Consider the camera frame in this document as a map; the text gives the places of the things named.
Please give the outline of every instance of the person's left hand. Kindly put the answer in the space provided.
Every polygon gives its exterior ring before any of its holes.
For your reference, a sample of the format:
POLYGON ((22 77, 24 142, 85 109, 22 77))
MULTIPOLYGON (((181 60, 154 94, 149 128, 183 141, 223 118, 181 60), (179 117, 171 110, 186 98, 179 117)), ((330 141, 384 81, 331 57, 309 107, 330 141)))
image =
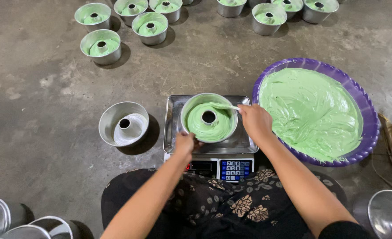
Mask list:
POLYGON ((202 142, 195 139, 194 133, 187 134, 184 131, 178 132, 175 137, 174 154, 179 155, 185 158, 187 162, 190 162, 192 160, 193 150, 200 148, 202 145, 202 142))

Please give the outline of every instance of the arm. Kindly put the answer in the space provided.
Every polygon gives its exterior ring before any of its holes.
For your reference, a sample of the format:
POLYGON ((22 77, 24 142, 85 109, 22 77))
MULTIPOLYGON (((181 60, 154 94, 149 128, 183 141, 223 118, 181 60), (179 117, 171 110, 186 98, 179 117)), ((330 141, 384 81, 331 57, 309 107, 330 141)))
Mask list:
POLYGON ((122 206, 100 239, 145 238, 192 160, 196 146, 193 133, 178 133, 174 155, 122 206))
POLYGON ((295 208, 318 237, 336 221, 357 221, 323 185, 273 134, 271 115, 258 104, 239 105, 246 132, 272 163, 280 182, 295 208))

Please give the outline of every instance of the green cake batter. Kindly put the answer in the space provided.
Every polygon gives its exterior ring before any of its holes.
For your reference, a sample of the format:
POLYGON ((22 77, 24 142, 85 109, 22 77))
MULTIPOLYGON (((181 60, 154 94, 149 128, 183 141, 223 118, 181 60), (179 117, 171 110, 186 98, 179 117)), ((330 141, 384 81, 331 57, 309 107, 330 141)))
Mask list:
POLYGON ((360 144, 363 118, 336 80, 316 71, 285 68, 262 81, 260 106, 273 117, 273 132, 292 148, 324 162, 360 144))
POLYGON ((162 15, 160 13, 144 13, 133 28, 135 27, 136 31, 145 37, 158 35, 167 29, 168 26, 168 22, 166 20, 165 22, 162 22, 162 20, 162 15))
POLYGON ((255 15, 255 18, 267 25, 279 25, 284 22, 284 18, 279 15, 273 15, 269 12, 261 12, 255 15))
POLYGON ((124 16, 131 16, 131 15, 135 15, 137 13, 141 13, 144 10, 143 6, 140 6, 140 5, 137 5, 137 4, 134 4, 134 6, 135 6, 134 8, 129 8, 128 6, 125 7, 122 10, 121 14, 124 15, 124 16))
POLYGON ((180 6, 172 2, 162 1, 155 7, 155 11, 159 13, 169 13, 177 10, 178 8, 180 8, 180 6))
POLYGON ((108 19, 108 15, 98 14, 97 17, 91 17, 91 14, 84 18, 84 24, 95 24, 101 23, 104 20, 108 19))
POLYGON ((148 21, 139 28, 139 34, 148 37, 148 36, 157 35, 164 30, 165 30, 165 26, 161 22, 148 21))
POLYGON ((212 106, 210 102, 195 106, 185 118, 185 123, 189 132, 193 132, 196 138, 203 141, 219 141, 225 138, 232 131, 232 118, 226 110, 218 109, 212 106), (216 114, 216 120, 206 125, 201 116, 205 111, 213 111, 216 114))
POLYGON ((219 0, 222 5, 226 6, 240 6, 246 2, 246 0, 219 0))
POLYGON ((273 0, 271 3, 282 6, 287 12, 299 11, 304 4, 302 0, 273 0))
POLYGON ((93 46, 90 48, 89 55, 93 57, 101 57, 113 52, 119 46, 119 39, 106 39, 106 40, 99 40, 94 43, 93 46), (103 47, 99 47, 99 42, 105 42, 106 45, 103 47))
POLYGON ((319 12, 333 12, 337 9, 328 0, 306 0, 305 3, 311 8, 319 12), (323 7, 317 7, 316 3, 321 3, 323 7))

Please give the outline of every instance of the stainless steel tray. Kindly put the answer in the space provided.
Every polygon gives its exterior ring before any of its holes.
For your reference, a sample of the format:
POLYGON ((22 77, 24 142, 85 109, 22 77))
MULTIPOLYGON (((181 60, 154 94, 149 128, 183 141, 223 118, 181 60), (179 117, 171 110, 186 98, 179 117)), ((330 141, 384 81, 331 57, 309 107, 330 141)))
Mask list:
MULTIPOLYGON (((183 130, 180 122, 181 109, 193 95, 171 95, 167 100, 165 114, 164 151, 172 154, 175 145, 175 135, 183 130)), ((234 106, 238 104, 250 105, 250 100, 244 95, 224 95, 234 106)), ((237 128, 230 138, 215 144, 205 144, 194 154, 253 154, 258 146, 249 138, 242 124, 242 117, 238 114, 237 128)))

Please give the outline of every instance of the digital scale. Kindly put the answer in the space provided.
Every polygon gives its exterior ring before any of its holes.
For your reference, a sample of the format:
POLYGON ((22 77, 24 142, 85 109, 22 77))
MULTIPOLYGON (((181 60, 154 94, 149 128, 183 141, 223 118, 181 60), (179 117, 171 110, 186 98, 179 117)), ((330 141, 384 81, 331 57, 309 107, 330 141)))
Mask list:
MULTIPOLYGON (((245 158, 204 158, 204 155, 193 155, 193 160, 187 165, 186 171, 214 179, 222 179, 227 182, 238 182, 254 171, 255 160, 248 158, 249 155, 239 155, 245 158)), ((164 154, 164 163, 171 154, 164 154)))
MULTIPOLYGON (((181 109, 193 95, 171 95, 167 100, 164 133, 164 162, 174 151, 175 135, 183 131, 180 121, 181 109)), ((234 106, 238 104, 250 105, 247 96, 224 96, 234 106)), ((238 114, 238 123, 234 133, 226 140, 205 144, 193 152, 193 160, 187 165, 186 171, 205 177, 222 179, 237 183, 241 178, 247 177, 254 171, 255 160, 253 154, 258 147, 247 135, 241 115, 238 114)))

